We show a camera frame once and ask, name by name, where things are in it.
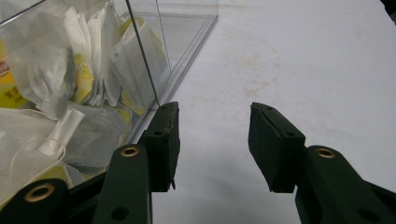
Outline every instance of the transparent acrylic container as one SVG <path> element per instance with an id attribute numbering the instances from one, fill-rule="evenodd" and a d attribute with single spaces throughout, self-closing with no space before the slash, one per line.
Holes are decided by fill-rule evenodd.
<path id="1" fill-rule="evenodd" d="M 68 183 L 71 174 L 76 183 L 98 175 L 117 147 L 137 139 L 147 113 L 167 103 L 217 16 L 218 0 L 0 2 L 0 140 L 14 130 L 7 116 L 31 116 L 43 127 L 20 124 L 25 131 L 7 135 L 8 142 L 17 148 L 53 139 L 65 147 L 61 159 L 47 155 L 62 168 L 52 164 L 38 177 L 53 167 Z M 34 115 L 12 111 L 22 109 Z M 44 147 L 34 148 L 37 155 Z"/>

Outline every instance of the white table surface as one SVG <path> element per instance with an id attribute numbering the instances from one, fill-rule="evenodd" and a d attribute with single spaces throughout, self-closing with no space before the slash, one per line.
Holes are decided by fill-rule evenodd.
<path id="1" fill-rule="evenodd" d="M 250 105 L 277 108 L 306 145 L 339 150 L 396 191 L 396 26 L 379 0 L 219 0 L 179 101 L 177 190 L 154 223 L 300 223 L 248 150 Z"/>

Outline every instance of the tea bag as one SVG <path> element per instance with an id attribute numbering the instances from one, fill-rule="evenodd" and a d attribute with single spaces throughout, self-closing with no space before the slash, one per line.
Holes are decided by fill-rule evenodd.
<path id="1" fill-rule="evenodd" d="M 120 98 L 121 87 L 113 74 L 114 65 L 110 60 L 110 53 L 120 40 L 120 18 L 113 1 L 107 2 L 104 8 L 90 17 L 88 28 L 91 35 L 92 67 L 95 76 L 92 96 L 88 103 L 102 105 L 104 100 L 107 100 L 110 105 L 115 106 Z"/>
<path id="2" fill-rule="evenodd" d="M 22 145 L 47 138 L 56 121 L 34 110 L 0 108 L 0 132 L 10 134 Z"/>
<path id="3" fill-rule="evenodd" d="M 145 23 L 140 25 L 141 38 L 147 40 L 150 38 L 148 27 Z M 154 91 L 132 25 L 128 27 L 120 42 L 114 47 L 111 59 L 115 64 L 114 73 L 134 106 L 148 108 L 154 100 Z M 157 83 L 159 74 L 157 70 L 154 72 L 153 81 Z"/>
<path id="4" fill-rule="evenodd" d="M 10 70 L 21 95 L 60 118 L 76 87 L 73 50 L 63 21 L 40 10 L 5 27 Z"/>
<path id="5" fill-rule="evenodd" d="M 63 20 L 76 63 L 77 89 L 71 100 L 82 104 L 90 98 L 93 83 L 90 33 L 84 15 L 78 15 L 73 7 L 66 11 Z"/>
<path id="6" fill-rule="evenodd" d="M 82 13 L 85 18 L 89 19 L 91 15 L 105 7 L 109 0 L 63 0 L 63 2 L 76 9 L 76 12 Z"/>
<path id="7" fill-rule="evenodd" d="M 75 167 L 103 168 L 111 159 L 126 124 L 112 107 L 93 107 L 71 104 L 85 114 L 67 145 L 64 162 Z"/>

